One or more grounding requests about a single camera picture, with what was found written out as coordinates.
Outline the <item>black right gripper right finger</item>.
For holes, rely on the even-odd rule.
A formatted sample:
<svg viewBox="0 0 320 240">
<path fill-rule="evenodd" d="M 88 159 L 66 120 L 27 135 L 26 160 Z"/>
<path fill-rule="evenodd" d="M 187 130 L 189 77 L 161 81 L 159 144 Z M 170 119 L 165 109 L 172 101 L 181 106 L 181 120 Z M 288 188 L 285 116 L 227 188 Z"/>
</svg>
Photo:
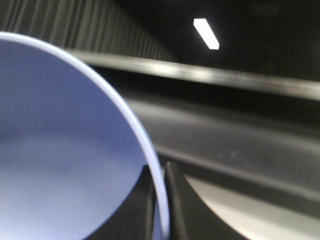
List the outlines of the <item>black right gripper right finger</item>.
<svg viewBox="0 0 320 240">
<path fill-rule="evenodd" d="M 174 162 L 164 169 L 172 240 L 239 240 L 240 233 L 214 213 Z"/>
</svg>

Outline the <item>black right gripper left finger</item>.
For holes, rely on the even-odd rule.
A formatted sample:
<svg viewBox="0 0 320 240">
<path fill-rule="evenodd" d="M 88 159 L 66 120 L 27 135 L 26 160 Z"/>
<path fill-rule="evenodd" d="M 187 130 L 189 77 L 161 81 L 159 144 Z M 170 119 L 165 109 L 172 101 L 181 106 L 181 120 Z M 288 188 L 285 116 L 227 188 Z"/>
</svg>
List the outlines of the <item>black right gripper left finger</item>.
<svg viewBox="0 0 320 240">
<path fill-rule="evenodd" d="M 126 199 L 88 240 L 151 240 L 155 214 L 155 187 L 144 165 Z"/>
</svg>

